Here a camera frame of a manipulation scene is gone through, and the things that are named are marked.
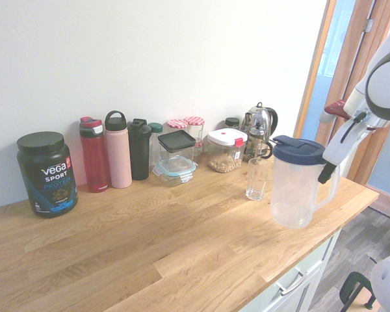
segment black lid jar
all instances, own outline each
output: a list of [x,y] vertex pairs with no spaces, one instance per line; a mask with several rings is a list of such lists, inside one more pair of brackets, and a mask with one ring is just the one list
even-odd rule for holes
[[53,218],[71,211],[77,201],[70,149],[57,132],[36,132],[18,141],[18,162],[31,208]]

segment water bottle cap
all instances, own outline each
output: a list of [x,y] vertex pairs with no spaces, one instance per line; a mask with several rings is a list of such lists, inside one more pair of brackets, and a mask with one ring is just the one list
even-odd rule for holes
[[[121,117],[111,117],[114,114],[120,114]],[[127,121],[125,120],[124,114],[118,110],[110,111],[105,117],[105,129],[108,131],[122,131],[127,128]]]
[[79,124],[79,134],[83,138],[97,138],[103,135],[103,122],[101,119],[82,117]]
[[142,119],[133,119],[128,130],[130,138],[149,138],[151,136],[151,127]]
[[163,126],[157,122],[149,123],[149,127],[151,127],[152,133],[161,133],[163,131]]

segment cabinet drawer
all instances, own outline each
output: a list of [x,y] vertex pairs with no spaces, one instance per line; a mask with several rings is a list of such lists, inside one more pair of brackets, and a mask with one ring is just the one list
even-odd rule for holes
[[300,287],[301,284],[306,282],[308,276],[320,268],[324,261],[328,261],[327,253],[330,244],[332,242],[335,243],[334,237],[326,240],[305,259],[301,260],[280,279],[244,306],[240,312],[267,312],[282,300],[287,299],[291,294],[289,290]]

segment jar with red lid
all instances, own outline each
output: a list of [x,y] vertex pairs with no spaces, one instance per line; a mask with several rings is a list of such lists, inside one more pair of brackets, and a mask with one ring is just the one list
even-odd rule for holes
[[183,119],[171,119],[167,123],[168,129],[167,133],[175,132],[178,130],[187,131],[188,123]]
[[196,140],[194,157],[200,156],[203,151],[202,131],[205,120],[201,117],[192,116],[185,118],[185,121],[188,123],[187,133]]

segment red water bottle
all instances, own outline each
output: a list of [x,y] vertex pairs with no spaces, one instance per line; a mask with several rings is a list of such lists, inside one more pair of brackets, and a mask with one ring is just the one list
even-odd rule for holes
[[79,134],[83,145],[88,190],[93,193],[103,192],[109,186],[110,171],[107,154],[105,153],[101,120],[82,117]]

